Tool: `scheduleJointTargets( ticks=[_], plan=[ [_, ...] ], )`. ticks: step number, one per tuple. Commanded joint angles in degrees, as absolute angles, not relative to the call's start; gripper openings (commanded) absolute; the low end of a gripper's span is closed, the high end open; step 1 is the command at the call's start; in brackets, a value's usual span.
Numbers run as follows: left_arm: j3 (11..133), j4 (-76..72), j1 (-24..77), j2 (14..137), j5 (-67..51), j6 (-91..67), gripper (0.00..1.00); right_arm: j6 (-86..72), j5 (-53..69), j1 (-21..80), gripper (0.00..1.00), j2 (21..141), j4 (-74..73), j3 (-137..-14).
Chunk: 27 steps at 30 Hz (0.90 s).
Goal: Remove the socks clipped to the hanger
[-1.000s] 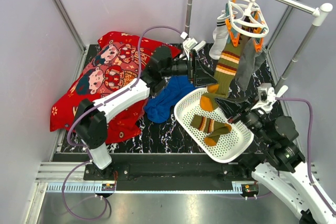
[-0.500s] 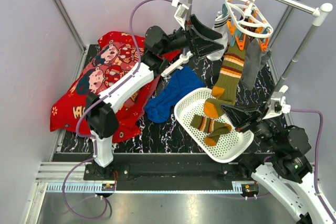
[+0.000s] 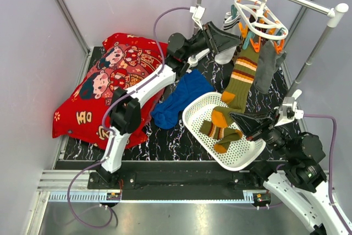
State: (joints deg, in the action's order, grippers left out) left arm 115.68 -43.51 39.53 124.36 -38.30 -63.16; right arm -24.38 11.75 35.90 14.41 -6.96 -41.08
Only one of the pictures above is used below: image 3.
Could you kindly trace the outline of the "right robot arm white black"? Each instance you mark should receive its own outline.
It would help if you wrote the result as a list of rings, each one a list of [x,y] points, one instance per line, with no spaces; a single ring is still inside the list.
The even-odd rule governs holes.
[[[254,188],[275,194],[310,234],[351,234],[351,223],[333,200],[332,174],[320,166],[326,154],[319,137],[302,132],[292,138],[278,128],[303,118],[302,110],[279,107],[265,114],[232,112],[230,117],[248,141],[263,140],[285,159],[278,166],[268,161],[253,163],[248,180]]]

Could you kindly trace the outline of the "white round clip hanger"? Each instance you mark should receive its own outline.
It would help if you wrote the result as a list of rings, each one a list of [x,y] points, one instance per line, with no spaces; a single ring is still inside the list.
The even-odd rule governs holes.
[[[268,0],[234,0],[234,7],[242,22],[239,23],[242,49],[251,46],[259,53],[264,40],[273,42],[274,51],[284,50],[288,29],[267,6]]]

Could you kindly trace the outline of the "green striped sock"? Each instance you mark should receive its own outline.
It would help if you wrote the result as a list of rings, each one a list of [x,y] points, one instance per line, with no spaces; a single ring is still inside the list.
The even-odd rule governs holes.
[[[244,113],[248,93],[254,82],[259,53],[248,45],[238,53],[228,86],[222,93],[221,100],[225,107],[217,106],[212,110],[211,121],[220,128],[226,128],[233,123],[231,113]]]
[[[200,133],[207,135],[209,138],[218,140],[214,145],[214,150],[220,154],[227,152],[231,142],[241,140],[243,137],[243,133],[240,130],[220,128],[210,121],[203,121],[200,127]]]

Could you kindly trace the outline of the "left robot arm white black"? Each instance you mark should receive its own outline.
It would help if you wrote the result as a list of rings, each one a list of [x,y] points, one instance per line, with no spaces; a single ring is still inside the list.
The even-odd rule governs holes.
[[[131,134],[141,124],[141,109],[156,93],[186,73],[189,57],[208,49],[213,55],[240,44],[240,37],[217,28],[213,22],[186,39],[173,33],[168,39],[167,56],[162,65],[136,85],[113,92],[112,103],[104,114],[109,117],[109,139],[104,156],[96,170],[100,183],[108,189],[119,181],[116,173],[122,165],[122,156]]]

